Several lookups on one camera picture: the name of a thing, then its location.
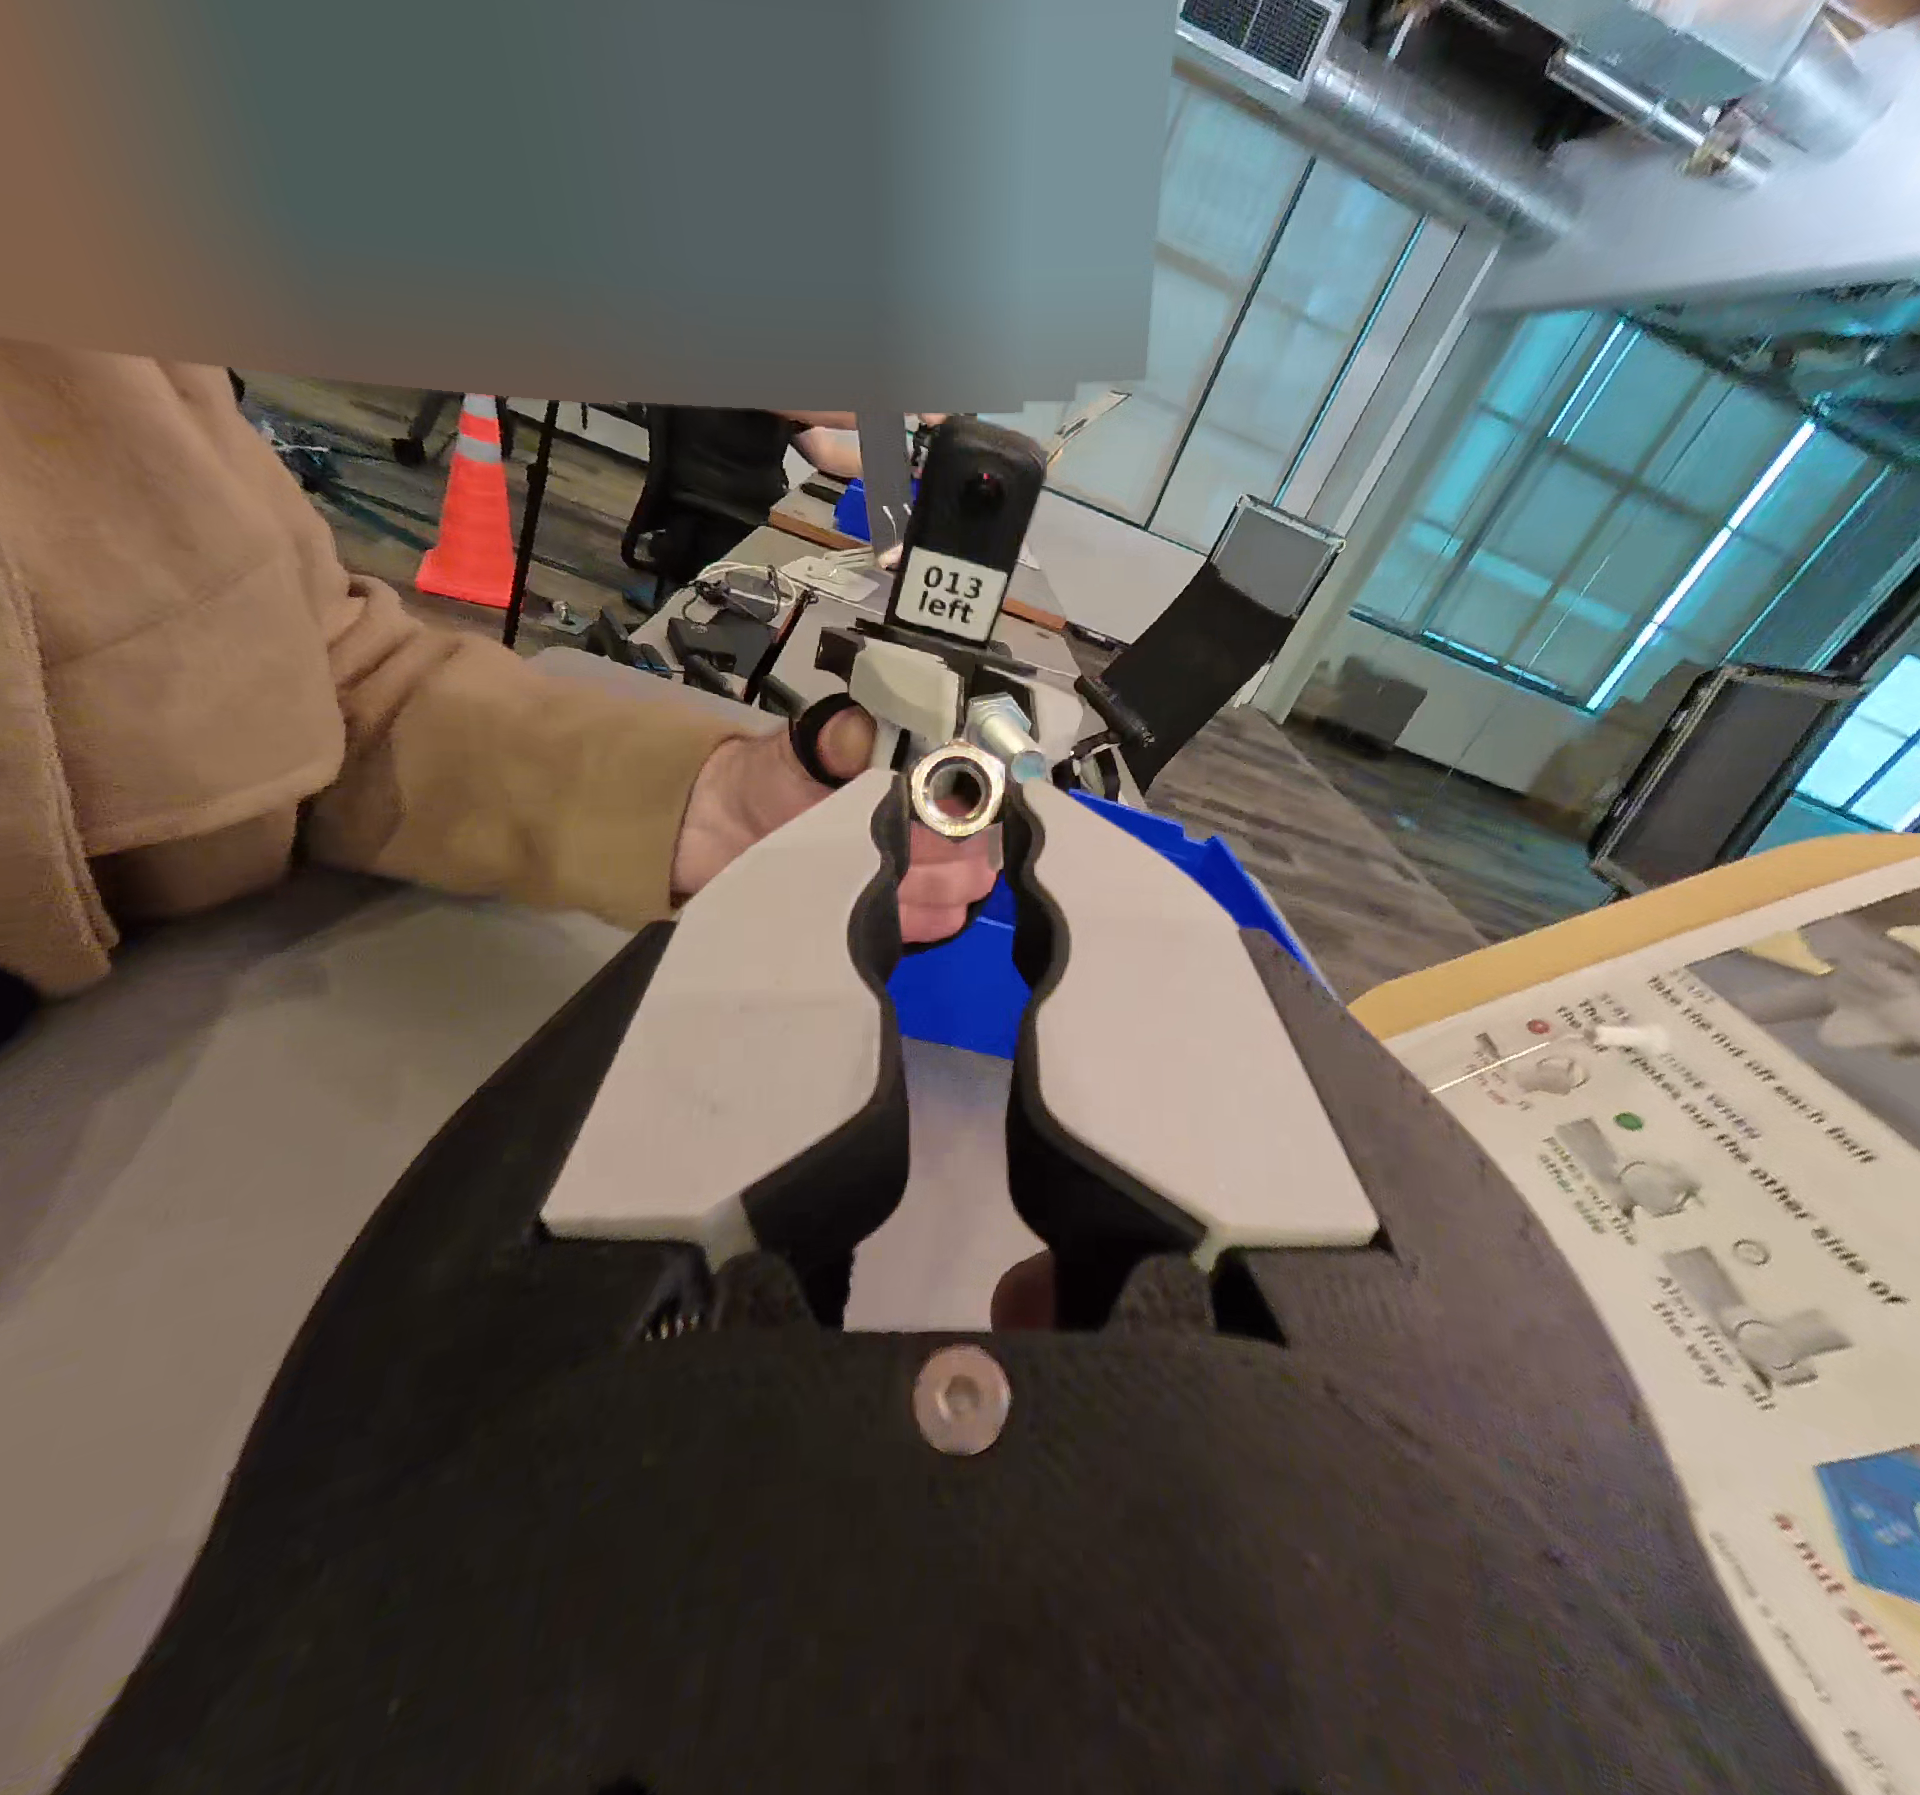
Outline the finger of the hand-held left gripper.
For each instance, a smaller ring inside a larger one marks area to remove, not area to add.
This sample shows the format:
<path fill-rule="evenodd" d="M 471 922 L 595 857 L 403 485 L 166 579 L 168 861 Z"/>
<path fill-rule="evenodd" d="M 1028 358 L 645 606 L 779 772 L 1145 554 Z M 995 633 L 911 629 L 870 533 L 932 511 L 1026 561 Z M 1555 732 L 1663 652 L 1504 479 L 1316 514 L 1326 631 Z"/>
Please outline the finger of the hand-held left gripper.
<path fill-rule="evenodd" d="M 846 679 L 850 701 L 876 725 L 912 743 L 952 743 L 963 716 L 963 679 L 941 655 L 863 646 Z"/>

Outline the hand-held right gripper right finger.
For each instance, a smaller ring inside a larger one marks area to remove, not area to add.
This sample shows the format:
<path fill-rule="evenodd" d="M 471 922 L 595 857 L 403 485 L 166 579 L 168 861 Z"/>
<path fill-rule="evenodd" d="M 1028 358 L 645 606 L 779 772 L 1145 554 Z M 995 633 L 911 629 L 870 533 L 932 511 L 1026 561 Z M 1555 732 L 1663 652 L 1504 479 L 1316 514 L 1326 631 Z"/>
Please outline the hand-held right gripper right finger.
<path fill-rule="evenodd" d="M 1102 1327 L 1163 1257 L 1209 1284 L 1250 1254 L 1374 1247 L 1381 1217 L 1263 975 L 1283 949 L 1061 791 L 1018 791 L 1004 827 L 1028 991 L 1007 1165 L 1057 1326 Z"/>

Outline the steel hex bolt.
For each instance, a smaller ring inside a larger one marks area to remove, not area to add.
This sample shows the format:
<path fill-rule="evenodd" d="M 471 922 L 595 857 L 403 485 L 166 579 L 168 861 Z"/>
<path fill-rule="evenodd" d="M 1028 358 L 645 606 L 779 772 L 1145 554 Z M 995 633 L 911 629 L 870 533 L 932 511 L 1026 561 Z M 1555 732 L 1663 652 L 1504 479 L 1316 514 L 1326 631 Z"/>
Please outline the steel hex bolt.
<path fill-rule="evenodd" d="M 963 716 L 963 743 L 993 757 L 1008 782 L 1046 782 L 1051 774 L 1032 721 L 1012 695 L 973 697 Z"/>

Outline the steel hex nut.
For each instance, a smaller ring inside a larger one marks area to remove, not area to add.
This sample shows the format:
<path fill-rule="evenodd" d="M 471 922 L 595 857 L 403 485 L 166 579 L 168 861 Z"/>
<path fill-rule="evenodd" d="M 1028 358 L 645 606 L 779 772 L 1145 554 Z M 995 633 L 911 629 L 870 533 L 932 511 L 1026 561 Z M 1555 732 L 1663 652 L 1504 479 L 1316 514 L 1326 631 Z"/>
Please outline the steel hex nut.
<path fill-rule="evenodd" d="M 1004 792 L 1004 765 L 970 743 L 937 746 L 907 772 L 912 818 L 947 842 L 967 842 L 993 827 Z"/>

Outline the person's left forearm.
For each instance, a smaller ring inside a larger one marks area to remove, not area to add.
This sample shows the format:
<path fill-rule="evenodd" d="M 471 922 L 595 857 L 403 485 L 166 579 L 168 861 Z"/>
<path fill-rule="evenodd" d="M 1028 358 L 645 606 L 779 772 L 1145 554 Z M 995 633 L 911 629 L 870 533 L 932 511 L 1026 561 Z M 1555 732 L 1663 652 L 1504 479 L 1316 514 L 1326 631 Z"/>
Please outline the person's left forearm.
<path fill-rule="evenodd" d="M 333 567 L 323 599 L 338 750 L 261 805 L 212 809 L 89 861 L 107 909 L 181 918 L 278 883 L 294 855 L 452 897 L 668 918 L 672 851 L 707 757 L 744 736 L 709 709 L 542 676 Z"/>

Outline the grey desk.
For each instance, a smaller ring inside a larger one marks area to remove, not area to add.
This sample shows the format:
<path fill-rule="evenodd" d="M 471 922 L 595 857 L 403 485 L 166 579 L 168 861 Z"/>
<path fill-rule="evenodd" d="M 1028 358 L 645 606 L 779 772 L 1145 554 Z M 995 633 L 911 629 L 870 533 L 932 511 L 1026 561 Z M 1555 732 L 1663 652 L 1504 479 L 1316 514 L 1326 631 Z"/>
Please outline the grey desk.
<path fill-rule="evenodd" d="M 317 872 L 3 1049 L 3 1791 L 850 1790 L 774 1449 L 932 1340 L 540 1225 L 670 936 Z"/>

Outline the person's left hand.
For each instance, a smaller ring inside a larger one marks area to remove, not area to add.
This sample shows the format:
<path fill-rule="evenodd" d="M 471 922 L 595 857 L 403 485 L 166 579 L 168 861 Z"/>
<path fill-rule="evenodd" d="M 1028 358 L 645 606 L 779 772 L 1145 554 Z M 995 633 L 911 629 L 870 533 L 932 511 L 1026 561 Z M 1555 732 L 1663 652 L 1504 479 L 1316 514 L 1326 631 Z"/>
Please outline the person's left hand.
<path fill-rule="evenodd" d="M 722 743 L 686 804 L 670 899 L 687 903 L 747 847 L 828 802 L 840 782 L 865 774 L 875 743 L 876 721 L 856 703 L 840 703 L 822 720 L 812 757 L 796 750 L 791 732 Z M 900 942 L 947 944 L 991 897 L 998 870 L 998 838 L 982 834 L 952 842 L 914 827 L 897 892 Z"/>

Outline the long blue plastic bin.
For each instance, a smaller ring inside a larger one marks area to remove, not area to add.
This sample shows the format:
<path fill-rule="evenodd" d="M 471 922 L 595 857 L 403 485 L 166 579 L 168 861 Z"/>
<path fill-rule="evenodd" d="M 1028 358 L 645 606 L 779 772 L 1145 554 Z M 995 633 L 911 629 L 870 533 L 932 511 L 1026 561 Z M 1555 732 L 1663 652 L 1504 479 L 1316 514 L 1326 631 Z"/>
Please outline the long blue plastic bin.
<path fill-rule="evenodd" d="M 1086 792 L 1075 799 L 1190 876 L 1239 927 L 1272 937 L 1320 985 L 1326 983 L 1307 946 L 1222 838 L 1194 838 L 1182 824 L 1145 808 Z M 1028 987 L 1014 965 L 1017 918 L 1014 897 L 1000 879 L 956 937 L 900 957 L 889 983 L 900 1037 L 997 1059 L 1014 1056 L 1028 1001 Z"/>

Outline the black office chair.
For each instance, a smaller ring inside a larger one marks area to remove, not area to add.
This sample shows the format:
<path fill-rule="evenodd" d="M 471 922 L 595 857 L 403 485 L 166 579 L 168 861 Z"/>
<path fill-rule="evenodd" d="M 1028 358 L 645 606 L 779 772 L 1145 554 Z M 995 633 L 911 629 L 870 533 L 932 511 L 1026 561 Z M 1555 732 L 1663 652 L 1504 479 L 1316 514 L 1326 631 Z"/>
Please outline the black office chair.
<path fill-rule="evenodd" d="M 648 405 L 648 459 L 620 538 L 625 599 L 651 615 L 768 521 L 803 423 L 767 411 Z"/>

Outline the silver framed panel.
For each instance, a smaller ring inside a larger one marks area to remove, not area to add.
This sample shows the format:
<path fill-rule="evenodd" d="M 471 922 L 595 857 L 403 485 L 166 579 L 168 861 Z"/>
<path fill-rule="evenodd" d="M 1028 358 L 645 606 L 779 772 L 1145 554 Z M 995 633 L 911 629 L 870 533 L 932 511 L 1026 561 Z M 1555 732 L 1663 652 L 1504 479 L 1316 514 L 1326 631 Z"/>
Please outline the silver framed panel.
<path fill-rule="evenodd" d="M 1345 535 L 1243 494 L 1212 540 L 1208 563 L 1243 597 L 1296 623 L 1345 547 Z"/>

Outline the grey bench seat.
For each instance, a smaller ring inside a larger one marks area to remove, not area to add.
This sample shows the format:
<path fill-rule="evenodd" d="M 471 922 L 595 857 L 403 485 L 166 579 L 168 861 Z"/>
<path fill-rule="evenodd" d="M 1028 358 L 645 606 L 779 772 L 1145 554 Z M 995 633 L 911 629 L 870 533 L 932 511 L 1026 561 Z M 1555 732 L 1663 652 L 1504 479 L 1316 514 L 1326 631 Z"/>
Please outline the grey bench seat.
<path fill-rule="evenodd" d="M 1425 701 L 1428 686 L 1347 657 L 1328 679 L 1318 723 L 1373 750 L 1391 750 Z"/>

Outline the black tripod stand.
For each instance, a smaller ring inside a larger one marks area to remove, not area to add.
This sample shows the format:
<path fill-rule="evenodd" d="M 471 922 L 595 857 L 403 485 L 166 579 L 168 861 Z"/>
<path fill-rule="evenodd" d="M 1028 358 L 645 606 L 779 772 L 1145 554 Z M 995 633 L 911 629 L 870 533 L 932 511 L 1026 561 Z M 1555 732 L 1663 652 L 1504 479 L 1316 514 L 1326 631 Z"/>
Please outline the black tripod stand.
<path fill-rule="evenodd" d="M 521 625 L 527 607 L 527 593 L 530 585 L 530 574 L 537 554 L 538 529 L 542 502 L 548 482 L 548 468 L 552 458 L 552 445 L 560 432 L 563 402 L 562 399 L 548 399 L 542 407 L 538 418 L 538 438 L 534 445 L 534 456 L 527 468 L 524 475 L 524 498 L 521 512 L 521 527 L 517 535 L 517 554 L 508 606 L 502 613 L 500 642 L 508 650 L 519 645 Z"/>

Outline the orange traffic cone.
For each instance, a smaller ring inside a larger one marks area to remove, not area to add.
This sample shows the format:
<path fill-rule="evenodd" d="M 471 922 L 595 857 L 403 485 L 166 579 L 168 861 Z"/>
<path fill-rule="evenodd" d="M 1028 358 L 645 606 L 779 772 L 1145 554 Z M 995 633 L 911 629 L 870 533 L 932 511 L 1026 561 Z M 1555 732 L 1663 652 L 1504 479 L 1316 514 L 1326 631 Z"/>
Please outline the orange traffic cone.
<path fill-rule="evenodd" d="M 452 447 L 437 533 L 413 588 L 428 597 L 505 613 L 517 542 L 500 423 L 491 395 L 468 392 Z"/>

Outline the printed instruction sign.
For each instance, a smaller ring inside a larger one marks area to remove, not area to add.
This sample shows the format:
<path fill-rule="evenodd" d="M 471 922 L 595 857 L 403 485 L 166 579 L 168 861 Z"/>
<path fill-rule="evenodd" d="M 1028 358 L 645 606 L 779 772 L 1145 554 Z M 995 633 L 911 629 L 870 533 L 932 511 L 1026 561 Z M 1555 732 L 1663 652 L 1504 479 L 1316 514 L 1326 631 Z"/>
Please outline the printed instruction sign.
<path fill-rule="evenodd" d="M 1915 1791 L 1915 861 L 1381 1031 L 1554 1235 L 1842 1791 Z"/>

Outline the person's beige coat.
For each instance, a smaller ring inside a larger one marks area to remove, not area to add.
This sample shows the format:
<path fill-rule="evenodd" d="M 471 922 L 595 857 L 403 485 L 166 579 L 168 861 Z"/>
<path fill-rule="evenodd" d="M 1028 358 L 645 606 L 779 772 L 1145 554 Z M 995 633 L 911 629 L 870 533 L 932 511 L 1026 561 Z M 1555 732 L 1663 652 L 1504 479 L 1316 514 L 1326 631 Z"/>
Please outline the person's beige coat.
<path fill-rule="evenodd" d="M 228 376 L 3 344 L 3 1003 L 95 987 L 116 918 L 274 883 L 350 753 L 359 620 Z"/>

